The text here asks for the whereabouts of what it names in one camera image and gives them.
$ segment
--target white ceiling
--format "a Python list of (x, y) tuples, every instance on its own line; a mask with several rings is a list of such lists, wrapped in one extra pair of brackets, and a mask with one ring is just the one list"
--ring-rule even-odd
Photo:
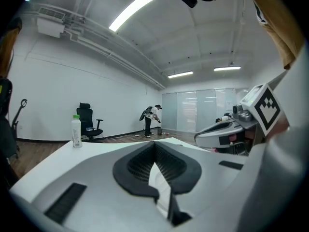
[[(86, 23), (89, 20), (108, 28), (133, 1), (31, 0), (25, 6), (38, 10), (42, 4), (52, 5), (72, 12), (72, 18), (78, 14), (86, 18)], [(238, 75), (249, 76), (264, 54), (274, 52), (272, 42), (258, 25), (252, 0), (199, 1), (193, 9), (181, 0), (154, 0), (123, 24), (118, 35), (166, 75), (196, 70), (209, 73), (209, 78), (214, 76), (214, 67), (233, 61), (243, 67)]]

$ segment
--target black backpack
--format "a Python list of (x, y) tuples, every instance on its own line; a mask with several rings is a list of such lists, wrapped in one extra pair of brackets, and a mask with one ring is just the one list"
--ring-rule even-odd
[(147, 114), (153, 114), (152, 112), (151, 112), (151, 109), (152, 109), (153, 107), (152, 106), (149, 106), (147, 109), (145, 109), (144, 110), (144, 112), (141, 114), (141, 116), (140, 116), (140, 121), (142, 121), (144, 118), (145, 118), (145, 116), (147, 115)]

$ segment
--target white bottle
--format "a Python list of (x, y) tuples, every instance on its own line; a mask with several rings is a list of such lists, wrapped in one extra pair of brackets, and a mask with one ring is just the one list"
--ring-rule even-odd
[(73, 146), (75, 148), (80, 148), (83, 146), (81, 131), (82, 131), (82, 123), (79, 120), (79, 115), (73, 115), (72, 135), (73, 135)]

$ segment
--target black office chair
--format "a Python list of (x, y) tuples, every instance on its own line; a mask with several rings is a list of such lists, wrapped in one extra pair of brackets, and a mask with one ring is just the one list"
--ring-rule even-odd
[(79, 108), (76, 109), (77, 114), (79, 115), (79, 119), (82, 123), (82, 136), (87, 136), (89, 141), (93, 140), (93, 137), (99, 136), (103, 133), (103, 130), (99, 129), (100, 122), (103, 119), (97, 119), (98, 126), (96, 130), (86, 130), (87, 128), (93, 128), (92, 123), (92, 109), (90, 109), (90, 104), (80, 103)]

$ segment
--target black pants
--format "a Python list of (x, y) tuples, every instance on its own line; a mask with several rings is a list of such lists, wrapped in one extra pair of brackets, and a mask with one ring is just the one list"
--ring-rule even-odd
[(150, 125), (151, 125), (151, 119), (145, 117), (145, 136), (149, 136), (151, 134), (150, 132)]

